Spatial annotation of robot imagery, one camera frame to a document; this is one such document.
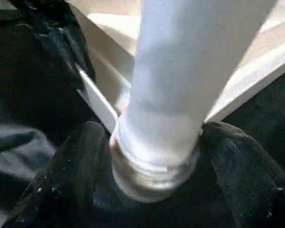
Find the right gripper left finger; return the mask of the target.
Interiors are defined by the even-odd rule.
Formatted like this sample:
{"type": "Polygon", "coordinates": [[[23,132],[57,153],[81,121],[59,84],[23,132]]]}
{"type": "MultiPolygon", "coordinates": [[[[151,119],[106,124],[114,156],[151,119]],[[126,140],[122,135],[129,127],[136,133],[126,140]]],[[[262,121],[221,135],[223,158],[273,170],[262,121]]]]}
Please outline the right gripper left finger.
{"type": "Polygon", "coordinates": [[[94,205],[105,143],[98,123],[75,129],[25,189],[3,227],[113,227],[110,212],[94,205]]]}

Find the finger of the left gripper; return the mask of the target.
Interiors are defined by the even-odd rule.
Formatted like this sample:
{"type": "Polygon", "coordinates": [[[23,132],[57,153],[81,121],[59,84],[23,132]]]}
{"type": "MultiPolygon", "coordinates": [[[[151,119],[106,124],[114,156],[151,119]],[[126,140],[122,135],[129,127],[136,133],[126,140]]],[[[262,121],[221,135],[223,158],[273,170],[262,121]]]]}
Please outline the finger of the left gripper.
{"type": "Polygon", "coordinates": [[[42,48],[65,69],[70,80],[79,80],[80,70],[95,80],[95,70],[81,28],[76,19],[66,22],[66,25],[57,27],[44,20],[35,25],[35,37],[42,48]]]}

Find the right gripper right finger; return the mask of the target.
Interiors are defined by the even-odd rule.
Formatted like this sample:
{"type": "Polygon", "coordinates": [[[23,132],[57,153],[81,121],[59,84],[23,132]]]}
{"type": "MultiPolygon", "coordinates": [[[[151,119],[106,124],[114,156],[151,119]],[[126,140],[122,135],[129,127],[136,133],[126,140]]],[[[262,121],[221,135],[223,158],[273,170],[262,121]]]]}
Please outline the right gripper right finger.
{"type": "Polygon", "coordinates": [[[285,171],[256,139],[208,122],[199,143],[239,228],[285,228],[285,171]]]}

